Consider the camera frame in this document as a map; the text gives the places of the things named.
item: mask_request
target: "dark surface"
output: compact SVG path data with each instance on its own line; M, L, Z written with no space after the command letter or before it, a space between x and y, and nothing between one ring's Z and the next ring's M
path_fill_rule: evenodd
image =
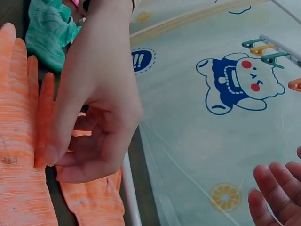
M64 0L63 2L72 9L74 21L78 21L80 19L80 15L78 12L76 12L76 8L73 6L73 4L68 0ZM29 23L27 16L29 4L30 0L0 0L0 26L6 22L13 23L16 27L16 36L24 39ZM51 72L51 70L39 63L39 83L43 79L46 72ZM55 75L57 88L59 84L59 74ZM160 224L152 195L151 183L148 176L139 130L137 130L134 134L129 148L129 156L142 224L143 226L159 226ZM78 224L76 218L69 211L55 176L55 168L47 167L47 186L49 188L51 200L58 218L58 223L60 226L77 226ZM122 185L120 194L124 200L126 209L124 216L125 222L127 226L130 226L131 223L127 212L128 208L126 204L124 188Z

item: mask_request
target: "clothespin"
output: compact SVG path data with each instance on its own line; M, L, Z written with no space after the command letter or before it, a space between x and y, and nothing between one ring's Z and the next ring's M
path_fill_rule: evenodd
M250 40L250 41L245 41L243 42L241 45L244 47L244 48L254 48L254 44L257 43L257 42L261 42L261 41L265 41L265 39L262 39L262 38L259 38L259 39L254 39L254 40Z
M289 56L289 54L288 53L270 54L270 55L262 56L261 57L261 61L264 62L264 63L266 63L266 64L272 65L274 67L278 67L278 68L284 69L283 66L276 64L276 61L277 61L278 57L285 57L285 56Z
M269 49L269 48L277 48L277 46L265 45L265 46L254 47L254 48L250 49L250 52L256 56L262 57L262 56L264 56L264 50Z
M297 91L297 92L301 92L301 78L290 81L288 83L288 87L292 90Z

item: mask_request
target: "green towel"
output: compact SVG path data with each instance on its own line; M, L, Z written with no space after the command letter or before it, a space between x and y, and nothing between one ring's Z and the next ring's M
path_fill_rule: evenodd
M60 72L65 61L63 47L73 42L81 27L74 23L71 10L62 0L31 0L28 15L28 53Z

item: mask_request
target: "orange clothespin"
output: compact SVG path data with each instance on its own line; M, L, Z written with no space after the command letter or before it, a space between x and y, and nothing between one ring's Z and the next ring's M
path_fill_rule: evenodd
M288 87L292 90L297 91L297 92L301 92L301 78L290 81L288 83Z

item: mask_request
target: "fingernail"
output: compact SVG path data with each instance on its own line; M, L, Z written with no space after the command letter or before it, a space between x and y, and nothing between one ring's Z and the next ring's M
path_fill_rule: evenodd
M301 157L301 146L297 148L297 155Z
M57 162L57 150L52 145L47 145L45 149L45 162L48 166L53 166Z
M249 191L249 194L250 194L252 191L257 191L257 189L254 188L254 187L252 187L252 188L250 189L250 191Z

